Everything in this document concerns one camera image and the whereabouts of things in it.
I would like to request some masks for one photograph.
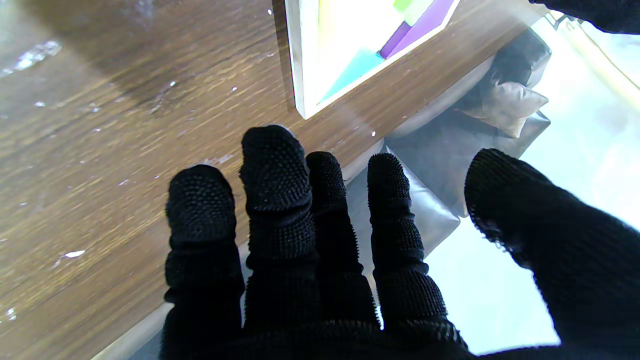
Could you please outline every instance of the beige pillow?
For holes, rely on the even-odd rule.
[[[538,111],[549,99],[520,83],[495,85],[480,106],[463,113],[497,127],[512,138],[519,138],[527,117]]]

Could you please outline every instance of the wood grain surface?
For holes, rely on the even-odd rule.
[[[62,49],[0,78],[0,359],[90,359],[163,303],[180,169],[223,171],[242,243],[248,127],[283,124],[349,163],[535,10],[463,0],[436,38],[302,120],[281,1],[1,0],[0,70],[37,44]]]

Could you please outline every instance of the glove fingertip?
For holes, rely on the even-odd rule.
[[[367,171],[369,205],[384,206],[392,200],[410,200],[409,179],[398,158],[389,153],[376,154]]]
[[[227,238],[236,228],[231,186],[209,165],[187,168],[173,177],[165,211],[175,241]]]
[[[331,153],[316,151],[307,155],[309,183],[313,193],[312,211],[339,202],[346,203],[346,189],[340,163]]]

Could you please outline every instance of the sofa cushion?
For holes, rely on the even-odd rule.
[[[395,130],[393,130],[387,137],[399,138],[421,126],[426,125],[429,121],[435,119],[438,115],[443,113],[448,107],[453,105],[456,101],[460,100],[469,90],[471,90],[482,79],[491,64],[493,63],[493,57],[491,56],[480,65],[476,66],[467,75],[463,76],[450,88],[445,90],[440,96],[433,99],[429,104],[420,109],[416,114],[411,116]]]
[[[547,43],[527,29],[498,51],[492,70],[501,83],[513,81],[532,88],[540,82],[550,58]]]
[[[426,188],[406,167],[404,173],[409,179],[409,193],[412,198],[411,211],[415,214],[415,225],[422,236],[424,255],[448,237],[460,224],[460,219]],[[363,274],[375,293],[373,281],[373,258],[371,256],[371,223],[367,197],[367,169],[347,185],[347,204],[351,224],[358,237],[360,263]]]
[[[467,217],[465,177],[478,151],[496,148],[519,158],[549,124],[549,119],[536,113],[525,122],[520,138],[510,138],[449,109],[411,134],[385,143],[454,214]]]

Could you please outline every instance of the gloved hand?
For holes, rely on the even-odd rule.
[[[212,348],[221,355],[231,351],[223,344],[264,334],[284,332],[288,341],[303,341],[305,329],[318,324],[380,333],[338,161],[327,152],[313,152],[305,161],[300,143],[280,126],[248,130],[242,148],[247,266],[253,270],[244,329],[231,188],[216,168],[188,168],[171,181],[166,205],[172,249],[165,297],[175,307],[164,327],[163,358],[197,357]],[[427,275],[402,166],[391,154],[377,154],[369,162],[368,182],[385,332],[418,332],[421,345],[432,338],[465,347]]]

